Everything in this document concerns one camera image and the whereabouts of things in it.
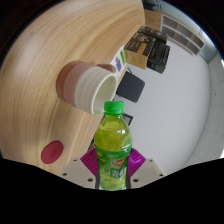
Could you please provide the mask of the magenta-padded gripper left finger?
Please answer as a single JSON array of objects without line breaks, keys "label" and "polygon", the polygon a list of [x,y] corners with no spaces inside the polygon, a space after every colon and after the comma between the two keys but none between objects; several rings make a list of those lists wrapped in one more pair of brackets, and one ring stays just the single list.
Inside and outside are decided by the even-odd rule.
[{"label": "magenta-padded gripper left finger", "polygon": [[98,189],[100,177],[96,149],[92,148],[81,158],[73,158],[60,176],[78,186]]}]

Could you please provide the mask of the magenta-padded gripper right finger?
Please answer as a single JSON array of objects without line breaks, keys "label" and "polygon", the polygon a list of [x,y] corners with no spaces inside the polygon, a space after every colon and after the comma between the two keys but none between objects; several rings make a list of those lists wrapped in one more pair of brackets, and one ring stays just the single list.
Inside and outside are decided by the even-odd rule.
[{"label": "magenta-padded gripper right finger", "polygon": [[130,150],[128,158],[128,188],[136,189],[166,176],[154,159],[146,159],[136,149]]}]

